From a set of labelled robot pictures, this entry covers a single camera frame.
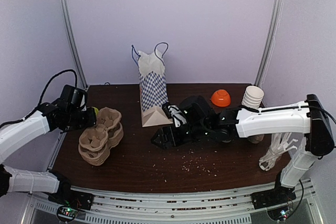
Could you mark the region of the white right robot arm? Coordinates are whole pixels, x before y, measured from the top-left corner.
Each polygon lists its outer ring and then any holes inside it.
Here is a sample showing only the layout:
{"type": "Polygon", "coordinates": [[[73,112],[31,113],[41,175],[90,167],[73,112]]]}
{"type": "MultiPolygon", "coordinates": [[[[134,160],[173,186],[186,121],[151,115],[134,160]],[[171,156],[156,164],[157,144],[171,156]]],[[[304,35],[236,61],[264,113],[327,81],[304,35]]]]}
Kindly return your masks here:
{"type": "Polygon", "coordinates": [[[173,121],[151,138],[151,143],[162,149],[202,139],[228,143],[261,134],[302,133],[305,139],[299,150],[280,172],[278,185],[269,192],[274,204],[287,198],[289,189],[296,186],[315,161],[335,148],[329,122],[332,116],[314,94],[295,104],[258,109],[240,105],[220,113],[202,96],[191,96],[178,106],[167,102],[162,109],[173,121]]]}

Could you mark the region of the cardboard cup carrier stack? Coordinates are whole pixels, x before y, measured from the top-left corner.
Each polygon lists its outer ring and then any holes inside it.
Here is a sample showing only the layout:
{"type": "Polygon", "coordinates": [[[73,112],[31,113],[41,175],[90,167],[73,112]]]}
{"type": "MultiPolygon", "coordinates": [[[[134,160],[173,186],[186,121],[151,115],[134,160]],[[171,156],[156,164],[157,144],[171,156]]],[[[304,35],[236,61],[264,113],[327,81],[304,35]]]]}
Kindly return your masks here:
{"type": "Polygon", "coordinates": [[[124,136],[123,127],[118,123],[108,129],[103,124],[87,128],[79,137],[78,152],[84,161],[92,166],[102,165],[124,136]]]}

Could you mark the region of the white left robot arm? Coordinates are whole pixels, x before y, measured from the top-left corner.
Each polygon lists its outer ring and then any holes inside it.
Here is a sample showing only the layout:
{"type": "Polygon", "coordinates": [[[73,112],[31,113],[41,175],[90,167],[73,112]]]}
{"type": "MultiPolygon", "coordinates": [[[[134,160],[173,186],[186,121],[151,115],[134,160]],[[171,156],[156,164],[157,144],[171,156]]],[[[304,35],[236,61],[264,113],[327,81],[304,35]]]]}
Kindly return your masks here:
{"type": "MultiPolygon", "coordinates": [[[[1,163],[32,140],[56,129],[66,133],[93,127],[97,123],[93,107],[87,107],[85,90],[70,85],[52,103],[39,103],[32,114],[1,130],[1,163]]],[[[70,181],[57,172],[32,172],[1,164],[1,195],[12,192],[42,192],[55,195],[64,205],[76,197],[70,181]]]]}

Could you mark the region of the single cardboard cup carrier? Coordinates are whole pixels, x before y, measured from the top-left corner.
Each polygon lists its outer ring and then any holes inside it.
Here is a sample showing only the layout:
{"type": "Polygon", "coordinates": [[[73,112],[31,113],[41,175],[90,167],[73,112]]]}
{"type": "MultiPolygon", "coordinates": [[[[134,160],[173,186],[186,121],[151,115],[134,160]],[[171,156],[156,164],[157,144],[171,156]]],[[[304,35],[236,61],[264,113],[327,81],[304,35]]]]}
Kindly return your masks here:
{"type": "Polygon", "coordinates": [[[116,147],[124,137],[121,124],[122,114],[115,109],[105,107],[97,114],[97,125],[87,128],[79,138],[79,146],[91,152],[104,147],[116,147]]]}

